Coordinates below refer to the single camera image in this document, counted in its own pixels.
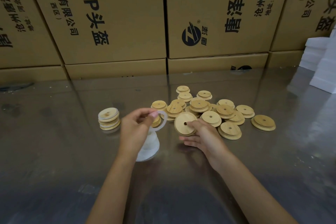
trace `pink fingernail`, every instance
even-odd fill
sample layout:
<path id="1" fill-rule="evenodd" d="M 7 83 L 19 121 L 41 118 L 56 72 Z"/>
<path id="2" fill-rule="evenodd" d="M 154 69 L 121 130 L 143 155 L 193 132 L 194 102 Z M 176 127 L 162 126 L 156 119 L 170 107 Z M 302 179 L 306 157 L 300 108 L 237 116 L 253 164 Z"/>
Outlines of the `pink fingernail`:
<path id="1" fill-rule="evenodd" d="M 150 116 L 153 116 L 154 118 L 156 118 L 158 115 L 159 115 L 159 113 L 158 113 L 157 111 L 152 112 L 152 113 L 150 114 Z"/>

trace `hand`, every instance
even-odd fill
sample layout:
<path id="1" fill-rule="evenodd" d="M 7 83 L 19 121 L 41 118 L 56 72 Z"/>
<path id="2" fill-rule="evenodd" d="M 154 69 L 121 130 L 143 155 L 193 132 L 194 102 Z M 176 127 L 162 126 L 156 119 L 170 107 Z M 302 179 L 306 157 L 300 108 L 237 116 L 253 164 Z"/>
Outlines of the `hand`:
<path id="1" fill-rule="evenodd" d="M 153 108 L 137 109 L 121 120 L 120 146 L 118 154 L 136 160 L 144 145 L 149 127 L 158 112 Z"/>
<path id="2" fill-rule="evenodd" d="M 195 128 L 196 134 L 188 137 L 180 136 L 179 139 L 184 141 L 185 145 L 194 146 L 203 151 L 212 168 L 219 171 L 221 157 L 230 151 L 224 144 L 217 129 L 202 119 L 188 122 L 187 125 Z"/>

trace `stainless steel table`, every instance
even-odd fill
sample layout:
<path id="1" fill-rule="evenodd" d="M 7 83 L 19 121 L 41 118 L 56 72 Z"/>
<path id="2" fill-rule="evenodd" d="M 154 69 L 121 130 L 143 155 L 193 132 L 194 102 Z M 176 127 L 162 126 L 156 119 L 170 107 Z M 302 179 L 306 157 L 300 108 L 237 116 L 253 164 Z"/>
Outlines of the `stainless steel table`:
<path id="1" fill-rule="evenodd" d="M 272 117 L 263 132 L 250 120 L 225 140 L 300 223 L 336 220 L 336 96 L 309 86 L 302 68 L 41 82 L 0 92 L 0 223 L 84 223 L 115 158 L 119 131 L 99 129 L 97 115 L 121 116 L 155 100 L 170 103 L 177 86 L 209 90 Z M 184 146 L 172 123 L 160 150 L 136 163 L 125 223 L 246 223 L 202 152 Z"/>

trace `person's left hand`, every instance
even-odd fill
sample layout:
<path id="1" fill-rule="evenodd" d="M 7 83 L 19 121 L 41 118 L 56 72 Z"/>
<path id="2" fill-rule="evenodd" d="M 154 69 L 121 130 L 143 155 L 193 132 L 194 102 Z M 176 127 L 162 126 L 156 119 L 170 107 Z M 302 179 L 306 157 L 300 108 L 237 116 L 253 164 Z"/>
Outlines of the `person's left hand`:
<path id="1" fill-rule="evenodd" d="M 158 112 L 153 108 L 137 109 L 121 120 L 120 146 L 118 154 L 136 160 L 147 138 L 149 127 Z"/>

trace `cardboard box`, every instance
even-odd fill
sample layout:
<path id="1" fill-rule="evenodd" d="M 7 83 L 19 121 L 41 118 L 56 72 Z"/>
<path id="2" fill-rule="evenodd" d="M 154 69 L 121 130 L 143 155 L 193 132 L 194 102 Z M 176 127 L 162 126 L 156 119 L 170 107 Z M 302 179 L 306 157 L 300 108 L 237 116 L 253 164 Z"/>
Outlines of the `cardboard box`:
<path id="1" fill-rule="evenodd" d="M 303 51 L 269 52 L 266 68 L 298 66 Z"/>
<path id="2" fill-rule="evenodd" d="M 67 80 L 62 66 L 0 69 L 0 83 Z"/>
<path id="3" fill-rule="evenodd" d="M 303 50 L 309 37 L 329 36 L 336 0 L 286 0 L 271 51 Z"/>
<path id="4" fill-rule="evenodd" d="M 166 74 L 166 59 L 65 65 L 72 80 Z"/>
<path id="5" fill-rule="evenodd" d="M 167 0 L 169 58 L 268 52 L 284 0 Z"/>
<path id="6" fill-rule="evenodd" d="M 0 0 L 0 68 L 61 65 L 35 0 Z"/>
<path id="7" fill-rule="evenodd" d="M 264 68 L 268 53 L 168 59 L 169 74 Z"/>
<path id="8" fill-rule="evenodd" d="M 166 57 L 163 0 L 37 0 L 65 64 Z"/>

